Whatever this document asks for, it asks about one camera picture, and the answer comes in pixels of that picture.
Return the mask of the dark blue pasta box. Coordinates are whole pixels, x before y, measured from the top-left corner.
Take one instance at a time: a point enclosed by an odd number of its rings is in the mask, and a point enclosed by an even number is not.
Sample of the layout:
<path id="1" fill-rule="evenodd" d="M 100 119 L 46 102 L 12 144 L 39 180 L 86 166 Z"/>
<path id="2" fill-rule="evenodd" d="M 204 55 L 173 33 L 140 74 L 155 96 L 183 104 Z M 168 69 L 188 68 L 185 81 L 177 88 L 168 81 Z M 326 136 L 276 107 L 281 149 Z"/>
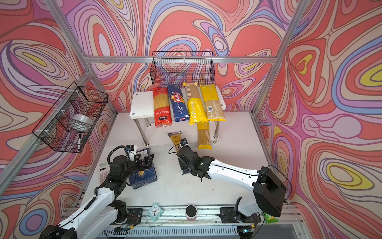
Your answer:
<path id="1" fill-rule="evenodd" d="M 154 163 L 152 163 L 152 166 L 148 170 L 144 171 L 138 171 L 136 174 L 131 176 L 129 178 L 128 183 L 131 185 L 131 187 L 136 190 L 138 188 L 141 188 L 143 186 L 146 186 L 150 183 L 153 183 L 157 181 L 157 174 L 155 170 Z"/>

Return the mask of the yellow Pastatime spaghetti pack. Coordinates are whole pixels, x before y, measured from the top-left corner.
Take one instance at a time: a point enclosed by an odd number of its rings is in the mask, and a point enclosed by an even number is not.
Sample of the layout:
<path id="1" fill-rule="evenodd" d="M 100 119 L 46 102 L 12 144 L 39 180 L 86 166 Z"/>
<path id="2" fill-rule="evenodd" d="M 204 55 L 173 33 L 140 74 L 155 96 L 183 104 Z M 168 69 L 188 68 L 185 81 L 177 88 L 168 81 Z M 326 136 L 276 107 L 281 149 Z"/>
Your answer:
<path id="1" fill-rule="evenodd" d="M 198 149 L 212 150 L 210 142 L 210 127 L 208 122 L 198 122 Z"/>

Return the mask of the blue yellow Ankara spaghetti pack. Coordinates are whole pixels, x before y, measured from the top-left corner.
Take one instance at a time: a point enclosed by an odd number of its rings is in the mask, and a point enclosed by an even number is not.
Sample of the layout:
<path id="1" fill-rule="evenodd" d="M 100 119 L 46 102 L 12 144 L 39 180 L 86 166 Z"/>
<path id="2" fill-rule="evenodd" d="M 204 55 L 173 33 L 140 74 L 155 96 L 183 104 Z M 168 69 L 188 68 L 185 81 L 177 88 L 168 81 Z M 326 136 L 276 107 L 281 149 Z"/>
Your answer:
<path id="1" fill-rule="evenodd" d="M 172 143 L 173 143 L 173 148 L 175 149 L 175 152 L 174 153 L 177 153 L 179 151 L 179 149 L 181 149 L 181 139 L 182 139 L 182 132 L 179 131 L 179 132 L 170 132 L 168 133 L 168 136 L 170 137 Z M 182 174 L 185 175 L 185 174 L 188 174 L 190 173 L 189 169 L 187 168 L 187 166 L 179 159 L 178 160 L 179 162 L 179 165 L 180 165 L 180 168 L 182 170 Z"/>

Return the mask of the red spaghetti pack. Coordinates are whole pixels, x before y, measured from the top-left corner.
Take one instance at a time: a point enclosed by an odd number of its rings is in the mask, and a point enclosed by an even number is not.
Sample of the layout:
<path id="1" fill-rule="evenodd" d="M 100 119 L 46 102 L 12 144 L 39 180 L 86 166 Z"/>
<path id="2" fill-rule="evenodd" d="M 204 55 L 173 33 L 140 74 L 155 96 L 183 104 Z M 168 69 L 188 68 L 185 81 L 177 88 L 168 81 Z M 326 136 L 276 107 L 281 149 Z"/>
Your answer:
<path id="1" fill-rule="evenodd" d="M 153 88 L 153 102 L 155 127 L 171 126 L 173 123 L 168 89 L 163 87 Z"/>

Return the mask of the dark blue spaghetti pack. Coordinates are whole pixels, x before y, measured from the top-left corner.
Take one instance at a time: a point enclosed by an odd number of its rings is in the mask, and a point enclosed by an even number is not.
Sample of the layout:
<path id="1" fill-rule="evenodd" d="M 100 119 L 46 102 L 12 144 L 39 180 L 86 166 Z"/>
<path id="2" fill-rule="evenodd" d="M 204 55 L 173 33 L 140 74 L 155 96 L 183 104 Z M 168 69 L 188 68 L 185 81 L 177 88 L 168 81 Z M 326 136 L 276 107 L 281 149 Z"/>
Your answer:
<path id="1" fill-rule="evenodd" d="M 167 88 L 175 121 L 180 122 L 189 120 L 190 115 L 180 86 L 171 84 L 168 85 Z"/>

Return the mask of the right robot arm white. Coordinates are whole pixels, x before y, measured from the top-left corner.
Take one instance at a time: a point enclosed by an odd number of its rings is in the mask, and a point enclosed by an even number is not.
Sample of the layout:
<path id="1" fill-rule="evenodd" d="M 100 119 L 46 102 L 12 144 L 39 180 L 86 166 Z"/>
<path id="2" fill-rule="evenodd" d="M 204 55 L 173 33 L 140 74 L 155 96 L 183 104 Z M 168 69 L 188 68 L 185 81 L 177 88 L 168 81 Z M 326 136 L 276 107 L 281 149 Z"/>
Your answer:
<path id="1" fill-rule="evenodd" d="M 188 145 L 182 146 L 176 155 L 182 170 L 201 180 L 220 180 L 242 187 L 253 193 L 252 205 L 260 211 L 281 216 L 287 187 L 270 168 L 250 170 L 232 166 L 210 156 L 200 157 Z"/>

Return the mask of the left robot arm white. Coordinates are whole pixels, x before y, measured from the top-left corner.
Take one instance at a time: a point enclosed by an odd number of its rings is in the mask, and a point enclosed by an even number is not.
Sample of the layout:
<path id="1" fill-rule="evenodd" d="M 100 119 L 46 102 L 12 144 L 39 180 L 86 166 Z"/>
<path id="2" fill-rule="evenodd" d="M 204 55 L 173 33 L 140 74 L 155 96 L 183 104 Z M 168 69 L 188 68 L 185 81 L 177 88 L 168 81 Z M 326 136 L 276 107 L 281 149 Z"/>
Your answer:
<path id="1" fill-rule="evenodd" d="M 110 224 L 123 224 L 128 219 L 126 203 L 117 198 L 127 186 L 128 178 L 151 168 L 154 155 L 144 156 L 142 160 L 130 160 L 126 155 L 113 160 L 110 157 L 107 157 L 109 174 L 95 188 L 94 196 L 58 225 L 47 226 L 39 236 L 41 239 L 95 239 Z"/>

